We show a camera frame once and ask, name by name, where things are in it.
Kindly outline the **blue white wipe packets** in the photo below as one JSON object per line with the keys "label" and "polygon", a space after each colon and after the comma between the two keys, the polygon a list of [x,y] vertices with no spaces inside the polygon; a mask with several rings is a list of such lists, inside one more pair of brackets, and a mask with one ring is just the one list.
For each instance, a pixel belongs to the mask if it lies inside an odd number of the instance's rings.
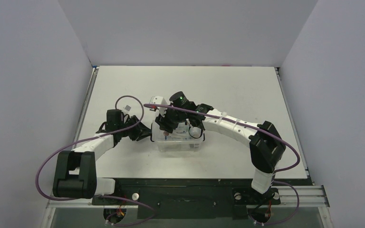
{"label": "blue white wipe packets", "polygon": [[181,140],[188,140],[190,138],[189,133],[186,131],[178,132],[175,130],[172,134],[170,134],[170,136]]}

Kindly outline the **clear plastic box lid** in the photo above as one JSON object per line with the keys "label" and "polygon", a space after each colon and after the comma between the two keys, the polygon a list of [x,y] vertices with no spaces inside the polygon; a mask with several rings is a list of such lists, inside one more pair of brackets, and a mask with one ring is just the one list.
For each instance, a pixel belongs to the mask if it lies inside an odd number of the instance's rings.
{"label": "clear plastic box lid", "polygon": [[152,122],[151,141],[157,145],[183,145],[183,144],[201,144],[205,141],[204,131],[197,127],[191,127],[187,123],[179,123],[177,129],[172,133],[161,130],[160,126]]}

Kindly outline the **clear plastic medicine box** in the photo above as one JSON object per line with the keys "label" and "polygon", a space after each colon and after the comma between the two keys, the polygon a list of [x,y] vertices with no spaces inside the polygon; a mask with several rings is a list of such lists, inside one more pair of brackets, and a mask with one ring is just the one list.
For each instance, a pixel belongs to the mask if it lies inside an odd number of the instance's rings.
{"label": "clear plastic medicine box", "polygon": [[187,123],[179,123],[177,128],[169,133],[161,130],[153,121],[151,129],[151,142],[155,143],[161,152],[197,151],[205,141],[204,131]]}

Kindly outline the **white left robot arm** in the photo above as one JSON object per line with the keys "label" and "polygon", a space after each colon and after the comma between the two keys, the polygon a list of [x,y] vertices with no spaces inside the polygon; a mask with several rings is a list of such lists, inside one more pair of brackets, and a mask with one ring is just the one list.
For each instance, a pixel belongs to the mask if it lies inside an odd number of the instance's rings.
{"label": "white left robot arm", "polygon": [[114,148],[122,138],[140,141],[151,136],[151,129],[130,116],[126,110],[110,109],[95,134],[95,139],[72,150],[58,154],[53,183],[53,195],[57,198],[90,199],[104,195],[110,204],[122,200],[123,191],[116,187],[112,178],[99,178],[96,160]]}

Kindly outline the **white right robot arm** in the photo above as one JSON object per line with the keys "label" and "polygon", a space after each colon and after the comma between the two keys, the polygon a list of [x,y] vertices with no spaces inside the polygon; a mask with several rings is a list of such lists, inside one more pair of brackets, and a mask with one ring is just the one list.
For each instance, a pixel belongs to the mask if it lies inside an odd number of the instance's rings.
{"label": "white right robot arm", "polygon": [[201,133],[217,132],[247,146],[255,167],[250,199],[261,203],[271,195],[276,165],[286,150],[274,124],[268,121],[250,123],[233,118],[208,104],[189,101],[182,91],[173,94],[168,102],[163,97],[154,96],[149,104],[152,111],[158,111],[155,122],[162,131],[173,133],[179,124],[186,123],[191,128],[198,128]]}

